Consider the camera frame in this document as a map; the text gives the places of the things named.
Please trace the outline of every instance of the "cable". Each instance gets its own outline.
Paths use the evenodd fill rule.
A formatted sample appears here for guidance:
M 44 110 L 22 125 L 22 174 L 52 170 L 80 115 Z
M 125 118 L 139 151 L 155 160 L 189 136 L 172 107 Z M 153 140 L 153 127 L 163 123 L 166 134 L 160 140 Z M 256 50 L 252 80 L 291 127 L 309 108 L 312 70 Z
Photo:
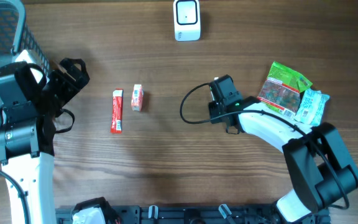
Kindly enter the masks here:
M 294 129 L 295 131 L 299 132 L 311 145 L 312 148 L 314 148 L 314 151 L 323 159 L 323 161 L 325 162 L 325 164 L 327 165 L 331 175 L 333 176 L 334 180 L 335 180 L 335 183 L 337 184 L 338 188 L 339 188 L 339 191 L 341 192 L 341 195 L 345 201 L 345 206 L 340 206 L 340 205 L 330 205 L 328 207 L 331 207 L 331 208 L 338 208 L 338 209 L 342 209 L 342 210 L 346 210 L 349 208 L 350 206 L 350 203 L 349 203 L 349 199 L 345 193 L 345 190 L 343 188 L 343 185 L 342 183 L 339 181 L 339 178 L 338 176 L 336 175 L 335 173 L 335 170 L 334 168 L 332 167 L 332 165 L 329 163 L 328 159 L 325 157 L 325 155 L 323 154 L 323 152 L 321 152 L 321 150 L 319 149 L 319 147 L 306 135 L 306 133 L 304 133 L 300 128 L 298 128 L 298 126 L 294 125 L 294 124 L 291 124 L 290 122 L 288 122 L 287 120 L 275 115 L 275 114 L 272 114 L 272 113 L 269 113 L 269 112 L 266 112 L 266 111 L 263 111 L 263 110 L 241 110 L 241 111 L 234 111 L 234 112 L 230 112 L 230 113 L 226 113 L 226 114 L 222 114 L 222 115 L 219 115 L 219 116 L 216 116 L 214 118 L 210 118 L 210 119 L 204 119 L 204 120 L 201 120 L 201 121 L 188 121 L 186 120 L 184 117 L 183 117 L 183 113 L 182 113 L 182 110 L 183 110 L 183 104 L 185 103 L 185 100 L 190 96 L 191 93 L 193 93 L 194 91 L 196 91 L 197 89 L 203 87 L 203 86 L 206 86 L 206 85 L 209 85 L 209 83 L 203 83 L 201 85 L 198 85 L 196 87 L 194 87 L 194 89 L 190 90 L 186 96 L 183 98 L 183 100 L 181 101 L 181 104 L 180 104 L 180 110 L 179 110 L 179 113 L 180 113 L 180 117 L 182 118 L 182 120 L 188 124 L 203 124 L 203 123 L 208 123 L 210 121 L 213 121 L 215 119 L 220 119 L 220 118 L 223 118 L 223 117 L 226 117 L 226 116 L 230 116 L 230 115 L 234 115 L 234 114 L 241 114 L 241 113 L 259 113 L 259 114 L 262 114 L 262 115 L 267 115 L 267 116 L 270 116 L 270 117 L 273 117 L 281 122 L 283 122 L 284 124 L 288 125 L 290 128 Z
M 22 189 L 22 187 L 7 173 L 0 170 L 0 176 L 5 177 L 17 190 L 19 193 L 20 200 L 22 201 L 23 206 L 23 213 L 24 213 L 24 223 L 29 224 L 30 223 L 30 216 L 29 216 L 29 208 L 27 206 L 27 201 L 25 200 L 25 193 Z
M 73 125 L 74 125 L 75 117 L 74 117 L 73 112 L 69 111 L 68 109 L 62 109 L 62 111 L 68 113 L 68 115 L 70 115 L 71 118 L 73 119 L 73 122 L 72 122 L 72 124 L 71 124 L 70 127 L 68 127 L 68 128 L 63 128 L 63 129 L 61 129 L 61 130 L 55 131 L 56 134 L 66 133 L 66 132 L 68 132 L 69 130 L 71 130 L 72 127 L 73 127 Z

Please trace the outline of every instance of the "food wrapper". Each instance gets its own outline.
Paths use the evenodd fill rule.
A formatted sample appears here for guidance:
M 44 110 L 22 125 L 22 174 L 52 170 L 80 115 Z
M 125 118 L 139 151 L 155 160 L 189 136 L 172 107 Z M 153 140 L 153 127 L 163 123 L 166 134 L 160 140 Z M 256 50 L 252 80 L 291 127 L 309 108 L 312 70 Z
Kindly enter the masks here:
M 122 133 L 122 94 L 122 89 L 116 89 L 112 93 L 112 120 L 110 132 L 113 134 Z
M 300 93 L 312 83 L 297 71 L 274 62 L 258 99 L 282 115 L 293 119 L 301 102 Z
M 134 85 L 134 91 L 132 92 L 131 107 L 134 111 L 142 110 L 143 103 L 143 88 L 141 84 Z
M 306 90 L 294 120 L 312 126 L 320 125 L 324 107 L 328 100 L 329 95 L 322 94 L 321 91 Z

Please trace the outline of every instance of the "wooden table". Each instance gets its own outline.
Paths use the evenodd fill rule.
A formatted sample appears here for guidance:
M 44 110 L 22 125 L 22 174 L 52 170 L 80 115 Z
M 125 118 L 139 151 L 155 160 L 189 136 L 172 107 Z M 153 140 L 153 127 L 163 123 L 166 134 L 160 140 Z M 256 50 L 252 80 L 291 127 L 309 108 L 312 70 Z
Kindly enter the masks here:
M 113 205 L 271 203 L 291 189 L 284 158 L 261 139 L 228 135 L 222 124 L 190 125 L 184 95 L 230 74 L 257 95 L 274 60 L 329 94 L 324 120 L 358 165 L 358 2 L 203 1 L 202 38 L 176 42 L 171 2 L 28 5 L 27 22 L 50 59 L 82 58 L 90 83 L 66 108 L 76 122 L 55 136 L 56 207 L 105 196 Z M 131 110 L 141 83 L 144 110 Z M 112 91 L 124 89 L 123 134 L 109 132 Z M 185 105 L 208 117 L 208 89 Z M 68 117 L 58 127 L 70 124 Z M 333 223 L 358 223 L 358 190 Z M 10 222 L 0 178 L 0 223 Z

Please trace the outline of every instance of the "white device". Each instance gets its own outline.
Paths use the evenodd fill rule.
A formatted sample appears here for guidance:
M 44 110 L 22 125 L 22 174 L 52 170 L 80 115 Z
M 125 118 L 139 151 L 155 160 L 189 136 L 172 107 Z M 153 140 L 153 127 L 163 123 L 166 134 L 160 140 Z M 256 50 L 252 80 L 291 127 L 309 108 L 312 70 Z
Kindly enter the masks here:
M 200 2 L 198 0 L 175 0 L 173 2 L 173 23 L 177 41 L 200 39 Z

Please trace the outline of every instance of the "white packet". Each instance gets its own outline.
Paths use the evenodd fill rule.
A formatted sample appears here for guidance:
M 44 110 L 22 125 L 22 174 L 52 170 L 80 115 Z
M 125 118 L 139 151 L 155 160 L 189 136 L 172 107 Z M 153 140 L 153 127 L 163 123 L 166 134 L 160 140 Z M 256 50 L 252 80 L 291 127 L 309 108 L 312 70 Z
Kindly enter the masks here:
M 312 126 L 320 125 L 324 107 L 328 100 L 329 95 L 322 94 L 321 91 L 306 90 L 298 112 L 293 119 Z

